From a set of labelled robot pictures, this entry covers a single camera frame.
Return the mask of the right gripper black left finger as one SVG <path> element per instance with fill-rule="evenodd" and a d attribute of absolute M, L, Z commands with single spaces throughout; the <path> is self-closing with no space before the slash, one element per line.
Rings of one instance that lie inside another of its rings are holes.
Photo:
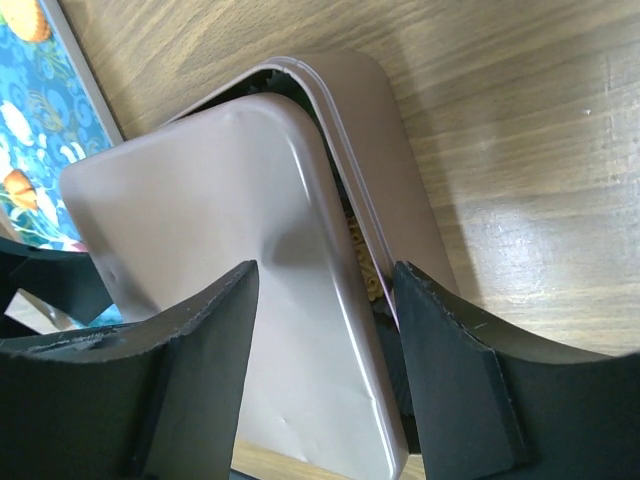
<path fill-rule="evenodd" d="M 5 479 L 226 479 L 259 293 L 244 261 L 137 323 L 1 343 Z"/>

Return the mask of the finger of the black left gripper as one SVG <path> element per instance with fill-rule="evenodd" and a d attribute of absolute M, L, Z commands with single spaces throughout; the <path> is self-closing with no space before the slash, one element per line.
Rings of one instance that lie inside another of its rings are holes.
<path fill-rule="evenodd" d="M 87 253 L 45 250 L 1 239 L 1 336 L 33 336 L 36 331 L 6 314 L 24 290 L 87 326 L 113 304 Z"/>

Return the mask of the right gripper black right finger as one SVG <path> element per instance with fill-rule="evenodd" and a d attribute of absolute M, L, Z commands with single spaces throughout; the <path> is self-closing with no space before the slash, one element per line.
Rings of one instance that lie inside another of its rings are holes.
<path fill-rule="evenodd" d="M 393 271 L 421 454 L 431 479 L 635 479 L 639 356 L 548 340 Z"/>

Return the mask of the brown tin lid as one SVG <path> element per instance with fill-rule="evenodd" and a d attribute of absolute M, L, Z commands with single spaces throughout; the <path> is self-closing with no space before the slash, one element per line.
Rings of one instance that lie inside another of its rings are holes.
<path fill-rule="evenodd" d="M 63 201 L 122 316 L 149 318 L 244 260 L 260 286 L 238 433 L 351 479 L 408 457 L 320 132 L 253 94 L 66 167 Z"/>

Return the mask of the tan dotted round cookie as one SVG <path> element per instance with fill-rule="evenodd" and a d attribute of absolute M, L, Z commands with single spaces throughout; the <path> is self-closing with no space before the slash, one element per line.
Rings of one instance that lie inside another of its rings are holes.
<path fill-rule="evenodd" d="M 384 295 L 382 282 L 379 279 L 371 253 L 365 242 L 359 223 L 354 215 L 347 217 L 347 226 L 361 275 L 365 283 L 368 300 L 370 302 L 374 302 Z"/>

